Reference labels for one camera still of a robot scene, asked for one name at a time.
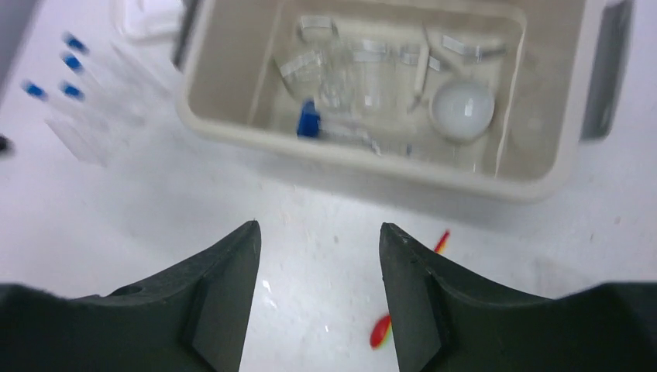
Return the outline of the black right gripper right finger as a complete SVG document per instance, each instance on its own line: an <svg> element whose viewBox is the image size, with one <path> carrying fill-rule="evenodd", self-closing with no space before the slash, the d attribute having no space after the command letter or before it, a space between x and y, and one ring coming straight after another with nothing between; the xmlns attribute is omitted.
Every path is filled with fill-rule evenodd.
<svg viewBox="0 0 657 372"><path fill-rule="evenodd" d="M380 265L402 371L654 371L656 285L524 293L380 228Z"/></svg>

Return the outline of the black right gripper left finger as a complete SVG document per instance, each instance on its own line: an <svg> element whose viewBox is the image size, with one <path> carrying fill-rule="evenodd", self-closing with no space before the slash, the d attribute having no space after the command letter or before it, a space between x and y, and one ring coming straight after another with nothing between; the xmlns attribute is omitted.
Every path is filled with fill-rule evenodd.
<svg viewBox="0 0 657 372"><path fill-rule="evenodd" d="M3 371L237 371L260 265L248 221L106 296L1 286Z"/></svg>

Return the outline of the beige plastic tub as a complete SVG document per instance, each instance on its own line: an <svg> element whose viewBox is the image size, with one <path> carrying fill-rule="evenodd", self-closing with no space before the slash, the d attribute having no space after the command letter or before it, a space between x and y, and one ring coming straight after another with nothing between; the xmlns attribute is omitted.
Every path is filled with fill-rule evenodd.
<svg viewBox="0 0 657 372"><path fill-rule="evenodd" d="M579 141L606 136L624 79L633 1L189 1L174 63L177 113L206 139L328 167L514 202L550 196L569 177ZM293 135L298 107L283 96L273 53L301 16L327 12L341 33L411 34L423 22L450 33L504 36L501 109L480 152L457 160L444 140L405 160Z"/></svg>

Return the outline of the graduated cylinder blue base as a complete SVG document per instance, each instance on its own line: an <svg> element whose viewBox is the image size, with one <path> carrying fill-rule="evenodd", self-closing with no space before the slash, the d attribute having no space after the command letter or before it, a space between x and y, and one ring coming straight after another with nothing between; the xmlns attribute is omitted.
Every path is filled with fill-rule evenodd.
<svg viewBox="0 0 657 372"><path fill-rule="evenodd" d="M363 125L345 118L321 114L311 99L301 104L296 134L298 138L364 146L381 155L379 143Z"/></svg>

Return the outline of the small glass jar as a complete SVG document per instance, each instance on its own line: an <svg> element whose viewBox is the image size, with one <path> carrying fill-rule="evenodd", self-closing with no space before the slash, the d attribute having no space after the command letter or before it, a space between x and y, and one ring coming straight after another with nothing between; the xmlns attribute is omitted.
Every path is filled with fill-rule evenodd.
<svg viewBox="0 0 657 372"><path fill-rule="evenodd" d="M394 87L394 48L379 40L361 39L351 43L355 105L364 117L392 113L397 93Z"/></svg>

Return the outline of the blue capped vial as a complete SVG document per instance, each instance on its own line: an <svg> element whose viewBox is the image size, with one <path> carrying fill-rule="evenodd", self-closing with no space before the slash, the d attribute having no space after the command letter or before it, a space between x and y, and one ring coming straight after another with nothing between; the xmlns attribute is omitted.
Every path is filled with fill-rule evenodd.
<svg viewBox="0 0 657 372"><path fill-rule="evenodd" d="M77 100L79 102L83 102L86 99L85 93L80 88L69 82L62 82L59 85L59 89L68 98Z"/></svg>
<svg viewBox="0 0 657 372"><path fill-rule="evenodd" d="M42 102L48 101L49 95L39 85L34 84L31 81L24 81L21 87L22 90L30 97L40 100Z"/></svg>
<svg viewBox="0 0 657 372"><path fill-rule="evenodd" d="M83 55L88 55L89 54L89 49L85 43L83 43L79 38L77 38L75 35L71 33L64 33L62 35L62 40L65 43L67 47L72 49L73 51L76 51L78 53L81 53Z"/></svg>
<svg viewBox="0 0 657 372"><path fill-rule="evenodd" d="M84 65L72 53L62 53L60 58L65 63L65 65L75 74L83 74L85 72Z"/></svg>

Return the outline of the small clear beaker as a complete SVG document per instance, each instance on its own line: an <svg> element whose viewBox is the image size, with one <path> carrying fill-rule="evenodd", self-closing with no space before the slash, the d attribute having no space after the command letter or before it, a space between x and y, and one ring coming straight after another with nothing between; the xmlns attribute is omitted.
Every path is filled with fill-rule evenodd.
<svg viewBox="0 0 657 372"><path fill-rule="evenodd" d="M330 56L322 48L304 47L279 53L273 58L280 79L292 98L312 99L329 71Z"/></svg>

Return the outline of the clay pipe triangle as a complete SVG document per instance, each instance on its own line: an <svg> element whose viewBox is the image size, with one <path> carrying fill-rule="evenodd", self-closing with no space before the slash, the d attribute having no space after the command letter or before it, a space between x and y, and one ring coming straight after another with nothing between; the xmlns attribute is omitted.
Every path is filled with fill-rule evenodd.
<svg viewBox="0 0 657 372"><path fill-rule="evenodd" d="M432 43L428 34L428 29L424 23L421 24L421 32L424 38L421 44L405 44L399 49L399 59L402 64L415 66L413 99L407 107L407 114L411 114L421 104L425 82L428 71L434 68L435 71L444 72L452 71L463 75L461 70L448 58L438 57L439 52L436 50L436 56L432 55ZM490 58L503 56L507 53L507 47L504 44L492 47L472 46L455 39L454 37L443 35L440 47L456 53L463 58L466 64L480 64Z"/></svg>

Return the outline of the metal crucible tongs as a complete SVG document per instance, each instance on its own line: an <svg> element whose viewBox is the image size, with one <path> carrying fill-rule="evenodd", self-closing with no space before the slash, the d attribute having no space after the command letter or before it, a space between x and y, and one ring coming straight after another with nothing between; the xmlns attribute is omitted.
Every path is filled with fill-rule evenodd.
<svg viewBox="0 0 657 372"><path fill-rule="evenodd" d="M339 31L332 17L327 15L302 15L298 18L296 34L308 43L315 40L337 38Z"/></svg>

